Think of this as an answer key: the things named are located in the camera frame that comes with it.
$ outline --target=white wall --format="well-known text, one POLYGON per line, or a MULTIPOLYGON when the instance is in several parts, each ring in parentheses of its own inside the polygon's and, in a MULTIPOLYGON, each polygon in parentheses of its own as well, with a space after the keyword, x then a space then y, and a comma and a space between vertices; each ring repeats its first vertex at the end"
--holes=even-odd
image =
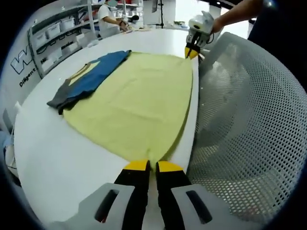
MULTIPOLYGON (((222 8, 221 14, 224 14, 227 11, 228 11, 228 9, 222 8)), ((248 37, 248 27, 249 27, 248 21, 243 21, 243 22, 232 24, 232 25, 227 25, 227 26, 224 27, 221 34, 223 34, 225 32, 230 32, 232 34, 235 34, 235 35, 238 35, 242 38, 247 39, 247 37, 248 37)))
POLYGON ((201 11, 209 11, 209 4, 197 0, 177 0, 175 21, 184 21, 188 24, 189 20, 201 11))
POLYGON ((209 12, 214 19, 218 18, 221 15, 221 8, 216 6, 209 6, 209 12))
MULTIPOLYGON (((163 21, 173 22, 176 14, 176 0, 163 0, 163 21)), ((144 24, 161 23, 160 7, 155 13, 152 13, 153 0, 143 2, 144 24)))
POLYGON ((253 29, 253 24, 251 24, 251 23, 248 23, 248 36, 249 36, 249 33, 250 33, 250 31, 253 29))

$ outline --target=robotic arm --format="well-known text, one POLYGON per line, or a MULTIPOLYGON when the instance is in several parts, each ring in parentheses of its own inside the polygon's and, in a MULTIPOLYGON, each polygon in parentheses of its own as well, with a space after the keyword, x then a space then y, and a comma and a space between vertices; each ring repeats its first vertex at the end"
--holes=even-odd
POLYGON ((189 34, 187 36, 185 57, 193 59, 209 43, 214 18, 210 13, 202 11, 189 21, 189 34))

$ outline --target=hand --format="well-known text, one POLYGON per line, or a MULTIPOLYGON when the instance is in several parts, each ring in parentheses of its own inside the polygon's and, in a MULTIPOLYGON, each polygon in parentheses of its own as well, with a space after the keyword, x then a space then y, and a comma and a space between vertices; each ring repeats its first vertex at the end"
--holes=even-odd
POLYGON ((126 26, 125 24, 122 24, 122 25, 120 26, 120 29, 121 29, 122 31, 124 31, 124 32, 128 31, 128 28, 127 28, 127 26, 126 26))
POLYGON ((127 24, 123 20, 118 21, 118 25, 122 31, 128 31, 127 24))
POLYGON ((213 22, 213 27, 212 27, 212 31, 211 34, 220 32, 223 29, 223 24, 220 22, 219 18, 215 19, 213 22))

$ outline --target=white shirt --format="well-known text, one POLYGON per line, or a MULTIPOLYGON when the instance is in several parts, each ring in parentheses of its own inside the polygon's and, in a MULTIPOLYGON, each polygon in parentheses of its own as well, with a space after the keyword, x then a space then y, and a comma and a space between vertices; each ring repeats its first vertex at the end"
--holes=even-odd
POLYGON ((106 23, 103 21, 103 18, 109 17, 113 20, 116 20, 111 10, 106 6, 102 5, 98 11, 98 20, 99 20, 99 34, 102 38, 110 37, 120 33, 118 25, 106 23))

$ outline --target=folded shirt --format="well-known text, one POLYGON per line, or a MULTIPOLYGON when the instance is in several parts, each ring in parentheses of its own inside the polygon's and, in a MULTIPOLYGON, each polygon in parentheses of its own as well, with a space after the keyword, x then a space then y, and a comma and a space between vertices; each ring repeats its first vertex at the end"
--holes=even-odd
POLYGON ((131 50, 109 53, 87 63, 80 71, 66 79, 54 98, 47 103, 63 114, 72 109, 79 100, 89 97, 98 86, 125 61, 131 50))

